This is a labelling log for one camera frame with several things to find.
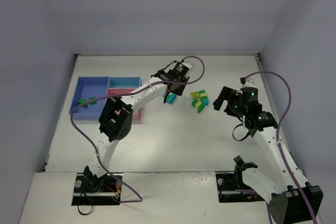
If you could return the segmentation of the dark green square lego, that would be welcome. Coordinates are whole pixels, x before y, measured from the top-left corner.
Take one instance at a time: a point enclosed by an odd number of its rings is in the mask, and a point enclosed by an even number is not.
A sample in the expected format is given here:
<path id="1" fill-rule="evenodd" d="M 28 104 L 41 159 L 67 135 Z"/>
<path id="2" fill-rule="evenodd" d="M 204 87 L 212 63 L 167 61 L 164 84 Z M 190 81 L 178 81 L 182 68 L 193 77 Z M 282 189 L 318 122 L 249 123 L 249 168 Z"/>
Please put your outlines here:
<path id="1" fill-rule="evenodd" d="M 96 97 L 90 97 L 90 98 L 89 98 L 89 101 L 90 101 L 90 105 L 94 105 L 94 104 L 97 103 L 97 101 L 96 101 Z"/>

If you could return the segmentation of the dark green sloped lego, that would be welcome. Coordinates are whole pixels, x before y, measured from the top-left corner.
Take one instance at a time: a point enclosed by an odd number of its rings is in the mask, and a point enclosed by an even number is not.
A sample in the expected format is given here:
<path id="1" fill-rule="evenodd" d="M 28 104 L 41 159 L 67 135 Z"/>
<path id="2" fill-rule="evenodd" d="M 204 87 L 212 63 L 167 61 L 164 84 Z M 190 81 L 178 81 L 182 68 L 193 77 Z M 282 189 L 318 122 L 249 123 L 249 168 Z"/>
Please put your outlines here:
<path id="1" fill-rule="evenodd" d="M 82 105 L 81 107 L 82 108 L 87 108 L 88 107 L 88 105 L 86 104 L 86 100 L 85 99 L 79 99 L 78 101 L 77 101 L 77 103 L 78 103 L 78 106 L 80 106 L 80 105 Z"/>

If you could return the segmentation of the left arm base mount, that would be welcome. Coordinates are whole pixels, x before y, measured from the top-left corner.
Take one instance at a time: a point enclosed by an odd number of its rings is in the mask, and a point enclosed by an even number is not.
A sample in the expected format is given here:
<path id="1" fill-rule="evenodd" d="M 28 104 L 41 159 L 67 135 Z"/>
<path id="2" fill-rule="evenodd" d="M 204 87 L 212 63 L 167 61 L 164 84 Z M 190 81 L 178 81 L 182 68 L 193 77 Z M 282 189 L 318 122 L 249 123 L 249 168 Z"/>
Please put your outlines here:
<path id="1" fill-rule="evenodd" d="M 84 174 L 77 174 L 73 189 L 72 206 L 118 206 L 122 184 L 110 175 L 104 175 L 94 186 Z"/>

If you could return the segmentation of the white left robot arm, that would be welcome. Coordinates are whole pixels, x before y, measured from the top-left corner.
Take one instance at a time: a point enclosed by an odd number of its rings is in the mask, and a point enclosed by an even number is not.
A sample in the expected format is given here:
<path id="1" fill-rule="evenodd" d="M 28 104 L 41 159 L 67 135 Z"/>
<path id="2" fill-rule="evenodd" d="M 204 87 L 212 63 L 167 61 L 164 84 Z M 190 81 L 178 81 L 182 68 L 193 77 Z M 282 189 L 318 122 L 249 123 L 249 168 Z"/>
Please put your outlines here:
<path id="1" fill-rule="evenodd" d="M 173 69 L 159 70 L 152 75 L 148 82 L 133 91 L 133 95 L 107 99 L 99 117 L 99 130 L 105 137 L 98 142 L 98 156 L 85 167 L 86 177 L 97 179 L 107 173 L 105 169 L 109 167 L 117 144 L 130 133 L 133 114 L 168 92 L 181 95 L 192 68 L 192 63 L 178 61 Z"/>

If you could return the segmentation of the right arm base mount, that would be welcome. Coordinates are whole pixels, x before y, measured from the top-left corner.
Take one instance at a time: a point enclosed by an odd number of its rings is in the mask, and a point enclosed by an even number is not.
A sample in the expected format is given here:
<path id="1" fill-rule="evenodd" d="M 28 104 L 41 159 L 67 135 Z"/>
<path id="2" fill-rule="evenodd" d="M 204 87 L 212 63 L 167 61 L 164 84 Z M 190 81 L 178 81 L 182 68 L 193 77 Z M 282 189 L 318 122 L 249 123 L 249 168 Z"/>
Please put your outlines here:
<path id="1" fill-rule="evenodd" d="M 264 201 L 250 187 L 239 185 L 234 172 L 216 172 L 215 176 L 219 203 Z"/>

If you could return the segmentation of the green yellow teal lego cluster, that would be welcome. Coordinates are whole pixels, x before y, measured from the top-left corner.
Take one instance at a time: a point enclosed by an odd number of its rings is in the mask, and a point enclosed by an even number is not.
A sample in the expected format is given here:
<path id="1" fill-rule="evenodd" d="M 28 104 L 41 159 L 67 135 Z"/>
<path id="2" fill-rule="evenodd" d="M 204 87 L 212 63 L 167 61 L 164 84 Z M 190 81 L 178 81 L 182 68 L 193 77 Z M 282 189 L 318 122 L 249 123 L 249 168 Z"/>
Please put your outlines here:
<path id="1" fill-rule="evenodd" d="M 209 105 L 209 99 L 205 90 L 194 91 L 190 93 L 192 98 L 192 107 L 200 114 L 206 106 Z"/>

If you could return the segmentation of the teal green lego stack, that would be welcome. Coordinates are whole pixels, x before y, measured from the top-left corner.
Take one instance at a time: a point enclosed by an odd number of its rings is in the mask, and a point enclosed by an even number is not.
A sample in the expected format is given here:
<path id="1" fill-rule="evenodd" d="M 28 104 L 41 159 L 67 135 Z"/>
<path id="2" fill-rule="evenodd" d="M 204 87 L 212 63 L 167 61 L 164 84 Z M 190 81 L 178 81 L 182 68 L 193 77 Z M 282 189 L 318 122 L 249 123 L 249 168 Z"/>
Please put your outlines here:
<path id="1" fill-rule="evenodd" d="M 164 103 L 172 104 L 176 99 L 176 94 L 173 92 L 167 93 L 163 95 Z"/>

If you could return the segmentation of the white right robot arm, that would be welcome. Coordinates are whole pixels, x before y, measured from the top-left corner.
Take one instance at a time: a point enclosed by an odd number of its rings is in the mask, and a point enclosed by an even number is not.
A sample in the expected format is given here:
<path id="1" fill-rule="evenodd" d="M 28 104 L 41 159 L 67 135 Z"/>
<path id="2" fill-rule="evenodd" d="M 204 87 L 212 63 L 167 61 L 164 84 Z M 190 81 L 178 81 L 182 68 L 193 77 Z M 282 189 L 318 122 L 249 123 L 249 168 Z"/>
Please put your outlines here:
<path id="1" fill-rule="evenodd" d="M 263 110 L 258 101 L 258 89 L 251 78 L 241 79 L 242 87 L 235 90 L 223 87 L 214 101 L 214 110 L 227 103 L 225 113 L 240 120 L 259 145 L 276 175 L 276 180 L 266 176 L 254 162 L 234 158 L 235 182 L 239 189 L 251 188 L 268 206 L 269 215 L 275 223 L 317 223 L 323 192 L 309 183 L 298 168 L 290 152 L 279 137 L 279 124 L 274 116 Z"/>

